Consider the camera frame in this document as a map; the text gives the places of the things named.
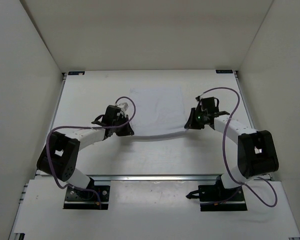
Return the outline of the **white skirt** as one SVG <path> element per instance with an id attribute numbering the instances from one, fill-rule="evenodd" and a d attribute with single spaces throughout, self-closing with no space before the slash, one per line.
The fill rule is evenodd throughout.
<path id="1" fill-rule="evenodd" d="M 136 112 L 130 122 L 135 140 L 163 140 L 186 134 L 187 116 L 182 88 L 176 86 L 131 88 Z"/>

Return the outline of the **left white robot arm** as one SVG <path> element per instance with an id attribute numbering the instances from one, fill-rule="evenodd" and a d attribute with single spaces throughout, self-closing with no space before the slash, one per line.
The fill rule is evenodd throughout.
<path id="1" fill-rule="evenodd" d="M 126 102 L 109 105 L 105 114 L 92 122 L 96 127 L 74 127 L 75 131 L 68 134 L 50 133 L 38 158 L 37 169 L 77 189 L 83 199 L 91 198 L 95 192 L 94 184 L 90 177 L 76 168 L 79 151 L 114 134 L 118 137 L 133 136 L 127 109 Z"/>

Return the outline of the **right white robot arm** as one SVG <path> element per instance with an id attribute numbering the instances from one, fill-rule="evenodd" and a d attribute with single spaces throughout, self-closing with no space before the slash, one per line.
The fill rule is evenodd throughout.
<path id="1" fill-rule="evenodd" d="M 220 101 L 215 97 L 196 97 L 196 107 L 191 108 L 190 116 L 184 128 L 201 130 L 205 126 L 225 134 L 222 138 L 222 150 L 225 151 L 226 139 L 237 145 L 237 160 L 234 167 L 226 167 L 214 187 L 214 195 L 226 200 L 232 195 L 232 189 L 247 183 L 253 177 L 276 172 L 279 160 L 272 134 L 267 130 L 258 131 L 232 118 L 227 111 L 219 110 Z"/>

